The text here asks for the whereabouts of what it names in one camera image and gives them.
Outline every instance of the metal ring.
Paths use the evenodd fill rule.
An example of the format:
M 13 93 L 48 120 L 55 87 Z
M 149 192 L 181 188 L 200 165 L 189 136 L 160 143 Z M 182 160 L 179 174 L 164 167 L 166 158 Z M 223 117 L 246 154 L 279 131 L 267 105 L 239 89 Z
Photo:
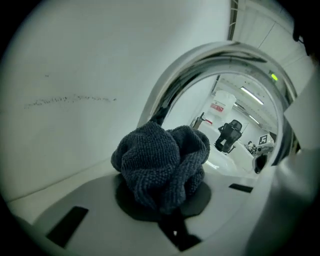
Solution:
M 293 147 L 294 134 L 284 111 L 297 93 L 288 75 L 275 60 L 247 44 L 232 41 L 209 43 L 179 57 L 153 87 L 138 127 L 160 110 L 166 109 L 165 115 L 168 115 L 179 97 L 195 83 L 210 76 L 230 73 L 255 80 L 270 97 L 277 117 L 277 140 L 267 165 L 276 165 Z M 271 74 L 278 77 L 276 82 Z

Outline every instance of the gray towel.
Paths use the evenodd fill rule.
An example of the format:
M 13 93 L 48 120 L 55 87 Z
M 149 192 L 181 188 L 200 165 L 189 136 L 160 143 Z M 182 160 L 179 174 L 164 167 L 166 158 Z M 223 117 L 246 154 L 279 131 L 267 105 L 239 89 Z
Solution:
M 121 140 L 111 163 L 138 203 L 171 214 L 202 182 L 209 153 L 202 132 L 189 126 L 165 131 L 150 121 Z

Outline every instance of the handwritten scribble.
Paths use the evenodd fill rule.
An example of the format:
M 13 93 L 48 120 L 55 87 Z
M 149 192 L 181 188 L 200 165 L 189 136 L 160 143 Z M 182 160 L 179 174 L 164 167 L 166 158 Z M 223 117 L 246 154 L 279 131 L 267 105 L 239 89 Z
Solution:
M 101 101 L 105 103 L 110 103 L 111 100 L 108 98 L 103 97 L 95 97 L 95 96 L 84 96 L 84 95 L 77 95 L 74 94 L 72 96 L 65 96 L 65 97 L 52 97 L 52 98 L 46 98 L 46 99 L 37 99 L 33 103 L 25 104 L 24 109 L 30 109 L 32 107 L 37 106 L 43 106 L 48 104 L 56 104 L 56 103 L 75 103 L 79 101 Z

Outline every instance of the white ceiling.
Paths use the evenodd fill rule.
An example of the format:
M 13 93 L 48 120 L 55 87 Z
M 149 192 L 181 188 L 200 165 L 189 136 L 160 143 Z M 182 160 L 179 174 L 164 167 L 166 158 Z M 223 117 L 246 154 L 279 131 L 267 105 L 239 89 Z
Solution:
M 314 65 L 306 55 L 301 42 L 293 40 L 294 21 L 291 16 L 273 0 L 237 0 L 238 11 L 233 41 L 254 46 L 274 58 L 287 72 L 298 94 L 301 93 L 312 73 Z M 240 90 L 246 87 L 264 105 Z M 237 98 L 237 103 L 253 116 L 261 127 L 277 133 L 277 118 L 273 104 L 264 89 L 244 76 L 223 74 L 216 90 L 225 90 Z

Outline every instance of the black slot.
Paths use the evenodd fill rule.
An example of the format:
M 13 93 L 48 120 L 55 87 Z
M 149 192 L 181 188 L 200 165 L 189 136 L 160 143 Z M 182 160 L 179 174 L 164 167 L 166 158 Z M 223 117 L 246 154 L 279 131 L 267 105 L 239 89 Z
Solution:
M 80 225 L 88 209 L 75 206 L 73 207 L 46 235 L 56 245 L 64 248 L 77 227 Z
M 240 191 L 243 191 L 246 193 L 251 193 L 251 191 L 254 189 L 251 186 L 245 186 L 245 185 L 240 185 L 240 184 L 235 184 L 235 183 L 231 184 L 229 186 L 229 188 L 234 189 L 234 190 L 240 190 Z

